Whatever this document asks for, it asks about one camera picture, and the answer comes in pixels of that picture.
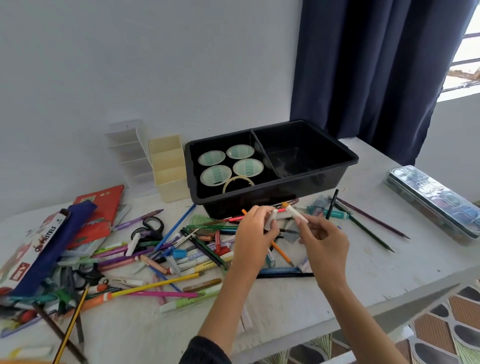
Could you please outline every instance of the blue pencil pouch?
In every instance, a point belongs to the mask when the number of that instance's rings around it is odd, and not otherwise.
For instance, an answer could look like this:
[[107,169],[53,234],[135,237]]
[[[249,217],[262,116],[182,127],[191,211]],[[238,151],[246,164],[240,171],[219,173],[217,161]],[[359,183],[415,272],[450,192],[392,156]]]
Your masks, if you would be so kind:
[[17,287],[10,291],[8,296],[30,297],[35,294],[40,283],[47,277],[50,277],[58,258],[67,248],[87,222],[90,215],[96,209],[96,205],[92,201],[83,201],[79,204],[70,205],[67,210],[70,216],[60,226],[57,233],[52,237],[42,253],[32,264],[25,277],[20,281]]

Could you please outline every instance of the navy blue curtain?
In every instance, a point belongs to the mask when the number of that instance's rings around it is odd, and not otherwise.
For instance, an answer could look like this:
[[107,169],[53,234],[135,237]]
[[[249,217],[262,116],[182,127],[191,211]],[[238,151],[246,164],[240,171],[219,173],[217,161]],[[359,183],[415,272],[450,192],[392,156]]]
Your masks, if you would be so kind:
[[478,2],[303,0],[291,119],[414,164]]

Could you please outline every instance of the patterned floor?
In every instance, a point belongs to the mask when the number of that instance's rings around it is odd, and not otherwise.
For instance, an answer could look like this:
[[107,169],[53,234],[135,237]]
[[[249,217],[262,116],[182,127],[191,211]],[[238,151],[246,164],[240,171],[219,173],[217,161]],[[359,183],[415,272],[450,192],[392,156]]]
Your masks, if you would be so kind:
[[[415,337],[396,346],[410,364],[480,364],[480,282],[415,320]],[[264,358],[255,364],[319,364],[349,351],[325,335]]]

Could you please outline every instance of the window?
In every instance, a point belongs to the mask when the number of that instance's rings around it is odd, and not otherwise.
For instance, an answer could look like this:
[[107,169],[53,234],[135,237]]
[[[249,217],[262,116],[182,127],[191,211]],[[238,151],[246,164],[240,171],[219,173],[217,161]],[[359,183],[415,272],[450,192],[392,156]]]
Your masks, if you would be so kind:
[[442,92],[480,85],[480,5],[448,70]]

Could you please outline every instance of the left hand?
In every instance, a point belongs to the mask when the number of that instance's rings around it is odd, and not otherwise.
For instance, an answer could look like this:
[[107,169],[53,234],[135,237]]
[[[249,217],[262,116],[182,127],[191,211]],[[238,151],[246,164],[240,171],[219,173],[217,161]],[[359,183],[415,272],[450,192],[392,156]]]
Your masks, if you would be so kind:
[[272,221],[270,231],[264,235],[266,217],[274,208],[254,206],[242,219],[235,236],[232,267],[255,276],[265,263],[268,248],[279,233],[276,221]]

